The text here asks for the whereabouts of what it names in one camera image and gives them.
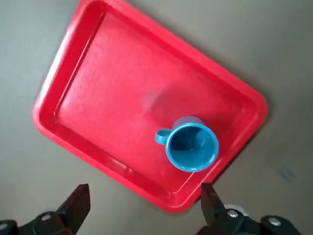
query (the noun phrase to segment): black clamp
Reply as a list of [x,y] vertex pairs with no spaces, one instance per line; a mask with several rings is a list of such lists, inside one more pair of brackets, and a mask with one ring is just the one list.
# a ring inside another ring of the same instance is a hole
[[79,185],[56,211],[42,213],[21,227],[14,220],[0,221],[0,235],[75,235],[89,211],[88,184]]
[[301,235],[288,220],[267,215],[258,223],[235,209],[226,209],[212,184],[201,186],[201,209],[207,226],[197,235]]

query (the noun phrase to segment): blue cup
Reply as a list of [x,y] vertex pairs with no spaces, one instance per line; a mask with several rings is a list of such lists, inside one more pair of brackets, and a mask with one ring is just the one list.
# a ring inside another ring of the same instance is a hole
[[155,141],[165,145],[166,155],[176,168],[187,172],[208,168],[219,153],[214,132],[193,116],[178,119],[171,130],[158,130]]

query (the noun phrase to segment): screw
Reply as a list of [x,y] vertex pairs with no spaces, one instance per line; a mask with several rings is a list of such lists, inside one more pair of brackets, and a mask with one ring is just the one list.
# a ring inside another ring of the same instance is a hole
[[46,220],[48,220],[48,219],[50,219],[50,218],[51,218],[51,215],[45,214],[43,217],[41,217],[41,220],[42,220],[42,221],[46,221]]
[[238,213],[235,210],[229,210],[227,214],[232,218],[238,217]]
[[281,225],[280,221],[274,217],[268,218],[268,221],[273,226],[280,226]]
[[8,227],[8,224],[7,223],[2,223],[0,224],[0,231],[5,229],[6,227]]

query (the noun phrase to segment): mug handle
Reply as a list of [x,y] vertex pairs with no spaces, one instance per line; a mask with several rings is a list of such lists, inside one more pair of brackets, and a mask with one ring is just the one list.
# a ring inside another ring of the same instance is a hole
[[172,130],[161,129],[156,132],[155,141],[159,144],[166,144],[167,138],[170,136]]

